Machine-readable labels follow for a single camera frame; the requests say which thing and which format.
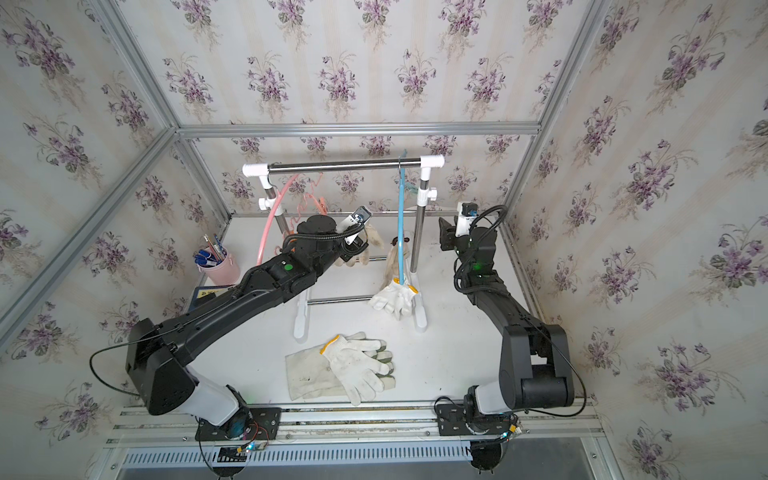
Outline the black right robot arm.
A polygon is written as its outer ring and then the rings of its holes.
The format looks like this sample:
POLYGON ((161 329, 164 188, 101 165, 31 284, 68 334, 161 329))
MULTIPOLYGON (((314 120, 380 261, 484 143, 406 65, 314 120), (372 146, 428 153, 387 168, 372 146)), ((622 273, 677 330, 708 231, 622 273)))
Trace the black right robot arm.
POLYGON ((497 230, 506 213, 503 205, 481 211, 474 202, 460 202, 452 222, 439 220, 440 248, 456 254, 454 289, 490 319, 502 338, 498 380, 472 386, 464 397, 469 423, 568 407, 576 396, 564 329, 532 315, 495 269, 497 230))

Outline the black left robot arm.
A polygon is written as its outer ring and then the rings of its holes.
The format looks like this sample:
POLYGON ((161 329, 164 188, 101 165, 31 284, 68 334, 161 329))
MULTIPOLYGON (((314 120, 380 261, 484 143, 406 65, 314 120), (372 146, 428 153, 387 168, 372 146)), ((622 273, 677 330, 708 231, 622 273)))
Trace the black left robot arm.
POLYGON ((285 238, 280 254, 247 270, 225 293, 158 324, 137 322, 125 368, 148 413, 186 413, 227 438, 242 436, 253 422, 245 400, 233 387, 194 372, 191 362, 241 324, 312 287, 336 260, 363 252, 368 244, 359 235, 370 217, 365 207, 342 223, 313 215, 285 238))

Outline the white glove yellow cuff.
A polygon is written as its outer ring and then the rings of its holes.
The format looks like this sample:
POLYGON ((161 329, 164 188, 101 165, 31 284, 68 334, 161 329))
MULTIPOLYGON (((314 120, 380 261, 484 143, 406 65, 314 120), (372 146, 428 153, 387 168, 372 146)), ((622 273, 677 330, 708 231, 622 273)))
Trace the white glove yellow cuff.
POLYGON ((393 278, 381 291, 373 295, 368 305, 376 311, 392 315, 396 320, 413 314, 415 297, 419 291, 399 278, 393 278))
POLYGON ((320 354, 352 405, 373 401, 396 386, 393 355, 383 340, 368 339, 363 332, 337 335, 321 347, 320 354))

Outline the blue wavy hanger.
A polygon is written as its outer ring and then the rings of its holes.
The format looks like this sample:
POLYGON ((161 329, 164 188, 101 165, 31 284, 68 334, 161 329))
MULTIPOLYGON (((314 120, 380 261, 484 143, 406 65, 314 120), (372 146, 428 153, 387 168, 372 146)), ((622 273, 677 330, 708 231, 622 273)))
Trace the blue wavy hanger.
POLYGON ((404 160, 407 151, 404 150, 398 157, 398 209, 397 209, 397 267, 398 280, 401 285, 410 285, 410 278, 405 265, 405 198, 406 198, 406 168, 404 160))

